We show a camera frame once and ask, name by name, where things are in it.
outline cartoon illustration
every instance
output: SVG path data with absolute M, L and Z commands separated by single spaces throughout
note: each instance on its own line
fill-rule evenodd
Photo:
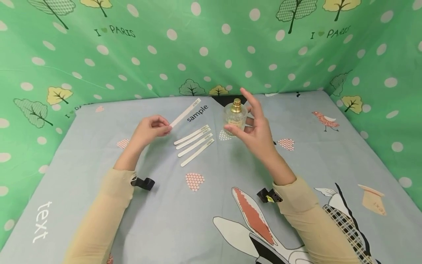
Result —
M 181 87 L 179 87 L 179 93 L 181 95 L 203 95 L 205 94 L 205 90 L 199 86 L 198 83 L 194 82 L 192 79 L 187 79 Z
M 82 5 L 92 8 L 100 8 L 104 14 L 104 17 L 107 17 L 107 14 L 104 12 L 104 8 L 111 8 L 113 5 L 110 3 L 110 0 L 81 0 Z
M 331 129 L 333 129 L 334 131 L 337 131 L 338 132 L 338 129 L 334 129 L 334 128 L 336 128 L 336 127 L 338 127 L 338 126 L 340 126 L 338 123 L 336 123 L 336 122 L 334 122 L 335 121 L 335 118 L 331 118 L 331 117 L 327 117 L 327 116 L 324 116 L 323 114 L 321 114 L 320 112 L 312 112 L 317 118 L 318 118 L 318 120 L 323 124 L 323 125 L 325 125 L 325 130 L 324 130 L 324 132 L 326 132 L 327 131 L 327 127 L 329 127 L 329 128 L 331 128 Z
M 309 16 L 317 8 L 318 0 L 284 0 L 276 14 L 279 21 L 290 23 L 289 34 L 292 33 L 293 22 L 295 19 L 301 19 Z
M 346 106 L 346 110 L 344 112 L 347 112 L 349 109 L 355 114 L 360 114 L 360 112 L 362 112 L 363 103 L 360 96 L 343 96 L 341 101 Z
M 337 12 L 337 15 L 334 21 L 338 20 L 338 16 L 340 15 L 340 11 L 349 11 L 356 8 L 360 5 L 360 0 L 325 0 L 324 8 L 330 12 Z
M 228 95 L 229 91 L 227 91 L 226 88 L 222 87 L 221 85 L 217 85 L 216 87 L 212 88 L 208 94 L 211 96 Z
M 65 102 L 69 104 L 66 99 L 72 96 L 73 92 L 66 90 L 60 87 L 49 87 L 47 94 L 47 103 L 50 105 L 55 105 L 60 102 Z
M 46 14 L 55 15 L 65 29 L 69 29 L 59 16 L 73 12 L 76 5 L 71 0 L 28 0 L 28 3 Z
M 13 102 L 21 109 L 28 121 L 37 128 L 43 127 L 45 123 L 53 126 L 53 124 L 46 120 L 47 106 L 45 104 L 40 102 L 31 102 L 28 99 L 15 99 Z

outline perfume bottle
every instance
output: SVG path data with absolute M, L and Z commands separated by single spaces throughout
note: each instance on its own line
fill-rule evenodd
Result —
M 230 103 L 224 107 L 224 123 L 230 125 L 236 125 L 241 130 L 245 128 L 246 118 L 248 112 L 246 107 L 240 102 L 239 98 L 236 98 L 233 103 Z

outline beige sleeve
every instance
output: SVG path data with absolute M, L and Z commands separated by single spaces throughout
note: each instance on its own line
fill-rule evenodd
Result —
M 297 230 L 314 264 L 361 264 L 346 236 L 319 206 L 317 196 L 302 178 L 273 187 L 283 199 L 277 203 L 280 212 Z
M 110 169 L 82 220 L 63 264 L 105 264 L 120 221 L 133 196 L 134 171 Z

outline bird print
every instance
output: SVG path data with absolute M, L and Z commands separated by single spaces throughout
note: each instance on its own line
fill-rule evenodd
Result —
M 340 126 L 338 123 L 334 122 L 335 118 L 331 118 L 331 117 L 327 117 L 324 116 L 323 114 L 321 114 L 320 112 L 312 112 L 317 118 L 318 120 L 325 125 L 325 130 L 324 132 L 327 131 L 327 127 L 333 129 L 334 131 L 338 132 L 338 129 L 335 129 L 336 127 Z

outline pink heart print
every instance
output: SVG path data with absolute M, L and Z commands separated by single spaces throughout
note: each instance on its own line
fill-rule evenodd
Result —
M 194 192 L 199 190 L 199 186 L 205 181 L 204 177 L 198 173 L 188 173 L 186 174 L 186 183 L 187 186 Z
M 295 144 L 295 142 L 292 139 L 281 139 L 281 140 L 279 140 L 279 144 L 283 148 L 290 150 L 290 151 L 293 151 L 295 149 L 295 147 L 293 146 Z

